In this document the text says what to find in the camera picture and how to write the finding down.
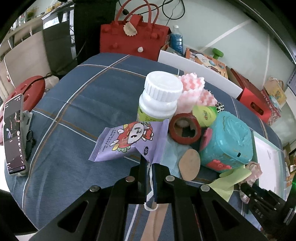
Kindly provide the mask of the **pink fabric bundle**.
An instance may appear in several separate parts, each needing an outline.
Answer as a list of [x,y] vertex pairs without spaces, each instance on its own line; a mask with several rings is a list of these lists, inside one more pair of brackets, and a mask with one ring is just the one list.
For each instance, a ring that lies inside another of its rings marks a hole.
[[251,174],[239,183],[239,196],[243,203],[248,204],[250,198],[241,191],[241,185],[243,183],[247,183],[249,186],[252,186],[262,175],[262,170],[260,168],[260,164],[256,162],[250,162],[245,166],[245,168],[251,171]]

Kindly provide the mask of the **green microfiber cloth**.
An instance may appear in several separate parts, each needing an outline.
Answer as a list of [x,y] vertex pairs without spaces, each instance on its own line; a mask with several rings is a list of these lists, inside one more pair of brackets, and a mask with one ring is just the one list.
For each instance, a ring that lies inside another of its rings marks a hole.
[[209,186],[228,202],[233,193],[234,185],[245,180],[250,175],[251,171],[242,166],[221,173],[219,178],[210,183]]

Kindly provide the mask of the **beige oval sponge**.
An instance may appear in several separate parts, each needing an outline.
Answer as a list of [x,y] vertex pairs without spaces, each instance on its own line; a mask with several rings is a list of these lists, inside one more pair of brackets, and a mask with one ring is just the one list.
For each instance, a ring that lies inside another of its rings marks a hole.
[[199,153],[194,149],[187,150],[179,161],[179,170],[185,181],[194,180],[201,166]]

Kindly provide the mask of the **blue face mask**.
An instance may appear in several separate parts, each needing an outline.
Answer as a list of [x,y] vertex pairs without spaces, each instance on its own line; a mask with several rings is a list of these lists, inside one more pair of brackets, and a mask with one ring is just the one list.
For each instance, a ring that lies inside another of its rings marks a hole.
[[[181,145],[175,142],[170,136],[167,136],[164,153],[160,159],[160,164],[167,166],[170,170],[170,174],[181,178],[181,173],[179,170],[179,161],[185,152],[191,149],[189,145]],[[154,201],[154,185],[152,181],[152,167],[149,166],[149,185],[150,191],[147,194],[146,202],[144,203],[144,208],[147,211],[155,211],[158,209],[158,204],[153,204]]]

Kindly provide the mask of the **green tissue pack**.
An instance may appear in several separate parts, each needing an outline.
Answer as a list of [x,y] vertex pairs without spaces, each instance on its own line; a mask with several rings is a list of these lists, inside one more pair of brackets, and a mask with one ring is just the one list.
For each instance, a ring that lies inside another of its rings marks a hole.
[[209,127],[217,118],[217,109],[215,106],[200,106],[193,107],[192,114],[197,119],[202,128]]

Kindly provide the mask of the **purple snack packet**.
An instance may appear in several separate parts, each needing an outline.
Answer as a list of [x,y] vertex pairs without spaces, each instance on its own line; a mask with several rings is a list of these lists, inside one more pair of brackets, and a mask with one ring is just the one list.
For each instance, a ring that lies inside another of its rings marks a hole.
[[150,163],[159,163],[165,150],[169,120],[134,121],[114,128],[105,128],[89,157],[102,162],[139,152]]

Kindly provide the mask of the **leopard print scrunchie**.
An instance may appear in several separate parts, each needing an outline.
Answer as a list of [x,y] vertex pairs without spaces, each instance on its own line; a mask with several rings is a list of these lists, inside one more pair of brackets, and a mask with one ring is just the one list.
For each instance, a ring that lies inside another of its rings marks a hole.
[[220,112],[224,111],[224,109],[225,109],[224,104],[222,104],[221,102],[218,102],[216,104],[216,111],[217,111],[217,113],[220,113]]

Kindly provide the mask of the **pink white fluffy cloth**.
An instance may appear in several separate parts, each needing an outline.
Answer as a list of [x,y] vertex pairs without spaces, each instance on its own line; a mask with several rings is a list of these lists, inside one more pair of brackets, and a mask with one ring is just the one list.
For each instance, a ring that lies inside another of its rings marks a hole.
[[190,113],[194,106],[215,106],[218,101],[212,92],[205,89],[204,77],[198,77],[196,73],[187,73],[179,76],[183,84],[183,90],[177,100],[175,114]]

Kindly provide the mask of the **teal toy treasure box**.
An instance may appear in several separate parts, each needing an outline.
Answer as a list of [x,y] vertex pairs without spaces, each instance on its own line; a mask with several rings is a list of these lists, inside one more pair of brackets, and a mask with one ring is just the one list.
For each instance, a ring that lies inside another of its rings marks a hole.
[[253,158],[249,127],[228,111],[218,113],[201,138],[199,155],[202,166],[219,173],[247,165]]

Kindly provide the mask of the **red patterned box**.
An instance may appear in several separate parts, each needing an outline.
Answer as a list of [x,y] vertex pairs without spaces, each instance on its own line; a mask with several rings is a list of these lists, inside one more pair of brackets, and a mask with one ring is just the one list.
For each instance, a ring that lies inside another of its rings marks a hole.
[[261,93],[262,93],[264,99],[266,100],[267,105],[268,105],[268,107],[269,107],[269,109],[270,109],[270,111],[271,111],[271,115],[270,115],[270,117],[269,117],[269,119],[268,119],[268,121],[267,121],[267,124],[268,124],[269,126],[271,126],[271,125],[273,125],[273,124],[274,124],[279,118],[281,118],[280,109],[279,109],[279,108],[276,108],[276,107],[274,106],[274,104],[273,104],[272,101],[270,100],[269,95],[268,95],[268,93],[266,92],[265,89],[262,89],[262,90],[261,90]]

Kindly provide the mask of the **red gift box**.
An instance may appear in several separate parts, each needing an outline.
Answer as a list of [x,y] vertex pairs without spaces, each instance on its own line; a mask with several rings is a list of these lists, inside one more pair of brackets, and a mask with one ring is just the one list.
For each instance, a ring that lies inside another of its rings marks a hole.
[[229,80],[242,89],[237,100],[251,110],[264,123],[267,123],[271,117],[271,110],[259,89],[233,68],[227,71]]

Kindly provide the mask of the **beige paper gift bag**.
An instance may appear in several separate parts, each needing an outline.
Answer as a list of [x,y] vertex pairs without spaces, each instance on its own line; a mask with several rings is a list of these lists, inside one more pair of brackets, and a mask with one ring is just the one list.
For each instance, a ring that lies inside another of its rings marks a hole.
[[266,92],[273,96],[280,106],[286,103],[287,97],[283,90],[284,83],[282,80],[278,80],[275,77],[269,77],[264,84]]

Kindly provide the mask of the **white medicine bottle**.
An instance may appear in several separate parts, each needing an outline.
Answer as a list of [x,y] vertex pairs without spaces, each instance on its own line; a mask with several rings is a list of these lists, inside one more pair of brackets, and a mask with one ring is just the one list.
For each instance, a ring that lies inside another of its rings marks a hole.
[[170,120],[177,110],[182,91],[183,84],[176,75],[164,71],[150,72],[139,97],[137,120]]

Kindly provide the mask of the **green dumbbell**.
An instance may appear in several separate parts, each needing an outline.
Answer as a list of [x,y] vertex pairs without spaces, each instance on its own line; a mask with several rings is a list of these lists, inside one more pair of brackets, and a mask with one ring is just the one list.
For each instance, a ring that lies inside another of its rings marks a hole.
[[213,58],[218,60],[218,58],[222,58],[224,56],[224,53],[216,48],[212,49]]

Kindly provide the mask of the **red stool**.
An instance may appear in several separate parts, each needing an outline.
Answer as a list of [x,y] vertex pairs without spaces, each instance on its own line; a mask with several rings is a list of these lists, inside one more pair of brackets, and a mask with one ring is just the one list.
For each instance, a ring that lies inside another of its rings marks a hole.
[[21,93],[23,95],[23,109],[31,111],[43,97],[44,91],[45,78],[37,75],[19,84],[8,96],[7,100]]

